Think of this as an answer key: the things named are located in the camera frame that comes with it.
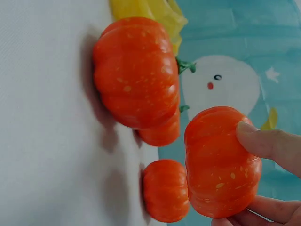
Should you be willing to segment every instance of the ghost eye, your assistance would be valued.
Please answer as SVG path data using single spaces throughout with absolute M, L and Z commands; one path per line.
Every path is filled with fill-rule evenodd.
M 222 79 L 222 76 L 217 74 L 213 77 L 215 80 L 221 80 Z

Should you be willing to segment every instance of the orange pumpkin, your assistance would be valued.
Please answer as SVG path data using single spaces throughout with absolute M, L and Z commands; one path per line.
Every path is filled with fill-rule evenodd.
M 145 17 L 112 23 L 96 43 L 93 59 L 102 102 L 121 124 L 160 126 L 179 107 L 177 61 L 160 23 Z
M 256 195 L 262 162 L 238 142 L 240 121 L 252 124 L 234 108 L 213 107 L 195 116 L 186 128 L 189 200 L 207 217 L 239 213 Z
M 158 160 L 143 172 L 147 212 L 157 221 L 173 223 L 189 212 L 185 167 L 173 160 Z
M 138 131 L 141 139 L 152 146 L 162 147 L 172 144 L 180 135 L 180 110 L 165 124 Z

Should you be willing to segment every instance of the white star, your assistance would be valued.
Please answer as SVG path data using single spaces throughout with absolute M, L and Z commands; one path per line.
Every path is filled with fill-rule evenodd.
M 268 79 L 271 79 L 272 81 L 279 83 L 277 77 L 280 75 L 279 72 L 276 72 L 274 67 L 271 67 L 270 69 L 268 69 L 265 74 L 267 75 Z

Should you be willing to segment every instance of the hand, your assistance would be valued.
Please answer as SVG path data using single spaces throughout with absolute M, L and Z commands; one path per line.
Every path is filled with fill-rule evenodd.
M 301 178 L 301 136 L 281 130 L 258 130 L 240 122 L 237 138 L 251 154 L 271 159 Z M 251 211 L 273 221 L 269 222 Z M 300 226 L 301 201 L 256 196 L 247 210 L 228 219 L 213 219 L 211 226 Z

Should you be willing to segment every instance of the white fabric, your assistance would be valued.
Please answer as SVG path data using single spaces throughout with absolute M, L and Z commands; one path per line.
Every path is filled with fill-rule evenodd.
M 106 0 L 0 0 L 0 225 L 161 225 L 139 172 L 158 158 L 91 90 Z

